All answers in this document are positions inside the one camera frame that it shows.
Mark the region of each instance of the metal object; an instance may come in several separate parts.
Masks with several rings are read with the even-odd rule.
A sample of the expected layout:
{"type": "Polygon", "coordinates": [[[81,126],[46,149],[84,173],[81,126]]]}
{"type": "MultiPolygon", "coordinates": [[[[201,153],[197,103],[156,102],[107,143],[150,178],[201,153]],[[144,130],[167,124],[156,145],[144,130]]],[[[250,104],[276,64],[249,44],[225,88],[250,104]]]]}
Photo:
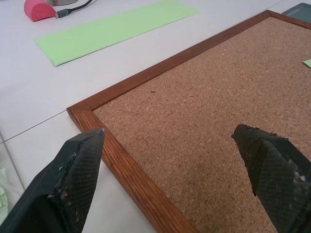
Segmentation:
{"type": "Polygon", "coordinates": [[[45,0],[48,4],[54,6],[63,6],[75,3],[77,0],[45,0]]]}
{"type": "Polygon", "coordinates": [[[306,3],[300,3],[282,14],[311,23],[311,5],[306,3]]]}

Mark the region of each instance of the table surface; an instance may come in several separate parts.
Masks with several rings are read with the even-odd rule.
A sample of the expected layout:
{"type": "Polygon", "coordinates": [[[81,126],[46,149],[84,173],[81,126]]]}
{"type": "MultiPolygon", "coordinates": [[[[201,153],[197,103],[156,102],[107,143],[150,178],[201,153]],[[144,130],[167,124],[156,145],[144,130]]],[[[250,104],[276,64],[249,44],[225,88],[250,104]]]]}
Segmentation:
{"type": "MultiPolygon", "coordinates": [[[[5,35],[0,37],[0,132],[25,186],[68,138],[79,133],[65,111],[68,106],[265,9],[281,13],[301,2],[181,0],[200,13],[58,67],[34,42],[38,36],[154,1],[96,0],[68,17],[34,23],[24,14],[24,1],[0,0],[1,35],[5,35]]],[[[98,229],[155,232],[103,163],[84,232],[98,229]]]]}

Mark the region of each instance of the pink object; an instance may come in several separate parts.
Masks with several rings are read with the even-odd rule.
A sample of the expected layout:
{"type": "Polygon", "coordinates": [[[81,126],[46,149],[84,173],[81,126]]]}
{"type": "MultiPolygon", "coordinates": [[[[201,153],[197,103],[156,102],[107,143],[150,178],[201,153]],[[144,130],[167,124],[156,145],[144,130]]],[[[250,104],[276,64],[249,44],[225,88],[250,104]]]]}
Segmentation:
{"type": "Polygon", "coordinates": [[[25,14],[33,21],[54,17],[56,11],[44,0],[26,0],[24,4],[25,14]]]}

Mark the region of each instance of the small green paper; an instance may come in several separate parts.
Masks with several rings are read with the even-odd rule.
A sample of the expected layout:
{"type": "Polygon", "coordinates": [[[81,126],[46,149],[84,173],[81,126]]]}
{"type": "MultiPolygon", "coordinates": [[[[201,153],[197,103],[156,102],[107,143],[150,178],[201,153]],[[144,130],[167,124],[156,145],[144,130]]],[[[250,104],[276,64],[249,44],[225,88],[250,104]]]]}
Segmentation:
{"type": "MultiPolygon", "coordinates": [[[[0,169],[0,179],[6,181],[5,169],[0,169]]],[[[0,185],[0,225],[8,216],[8,197],[6,196],[4,188],[0,185]]]]}
{"type": "Polygon", "coordinates": [[[198,13],[174,0],[162,0],[35,39],[58,66],[123,40],[198,13]]]}
{"type": "Polygon", "coordinates": [[[311,68],[311,59],[306,60],[303,62],[304,64],[306,64],[307,66],[309,66],[311,68]]]}

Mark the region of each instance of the tile grout line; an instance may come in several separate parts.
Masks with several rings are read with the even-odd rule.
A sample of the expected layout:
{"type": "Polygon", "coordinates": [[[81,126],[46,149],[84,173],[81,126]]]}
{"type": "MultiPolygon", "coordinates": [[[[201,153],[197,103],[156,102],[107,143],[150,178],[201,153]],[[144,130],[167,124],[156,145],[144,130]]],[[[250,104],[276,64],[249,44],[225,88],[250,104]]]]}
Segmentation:
{"type": "Polygon", "coordinates": [[[277,4],[279,4],[279,3],[283,2],[283,1],[284,1],[284,0],[278,1],[277,3],[273,4],[272,6],[269,6],[266,10],[268,10],[268,9],[271,8],[271,7],[274,7],[275,5],[277,5],[277,4]]]}
{"type": "Polygon", "coordinates": [[[44,122],[46,122],[46,121],[52,119],[52,118],[55,117],[55,116],[58,116],[58,115],[62,114],[62,113],[65,112],[65,111],[66,111],[66,110],[64,110],[64,111],[62,111],[62,112],[60,112],[60,113],[58,113],[58,114],[56,114],[56,115],[53,115],[52,117],[50,117],[50,118],[48,118],[48,119],[46,119],[46,120],[44,120],[44,121],[42,121],[42,122],[40,122],[40,123],[38,123],[38,124],[32,126],[32,127],[30,127],[30,128],[28,128],[28,129],[26,129],[26,130],[24,130],[23,132],[20,132],[20,133],[16,134],[15,136],[10,137],[9,139],[6,139],[6,140],[2,141],[2,142],[0,143],[0,145],[1,145],[2,143],[5,143],[5,142],[11,140],[12,138],[15,138],[15,137],[21,135],[22,133],[25,133],[25,132],[28,131],[28,130],[31,130],[32,128],[34,128],[34,127],[36,127],[36,126],[38,126],[38,125],[41,125],[42,123],[44,123],[44,122]]]}

